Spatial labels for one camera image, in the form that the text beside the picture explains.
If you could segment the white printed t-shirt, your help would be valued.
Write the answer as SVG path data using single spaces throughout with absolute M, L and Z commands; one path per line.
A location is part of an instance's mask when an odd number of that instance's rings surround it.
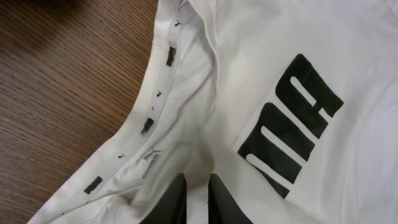
M 160 1 L 118 132 L 32 223 L 140 223 L 217 174 L 252 223 L 397 222 L 397 2 Z

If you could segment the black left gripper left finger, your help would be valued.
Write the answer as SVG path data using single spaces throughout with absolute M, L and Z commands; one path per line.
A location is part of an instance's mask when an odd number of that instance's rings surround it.
M 161 196 L 155 207 L 140 224 L 186 224 L 187 183 L 184 174 L 178 174 Z

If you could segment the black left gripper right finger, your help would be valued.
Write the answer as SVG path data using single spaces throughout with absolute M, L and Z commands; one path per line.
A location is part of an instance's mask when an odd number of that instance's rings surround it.
M 217 174 L 211 174 L 208 183 L 208 222 L 209 224 L 252 224 Z

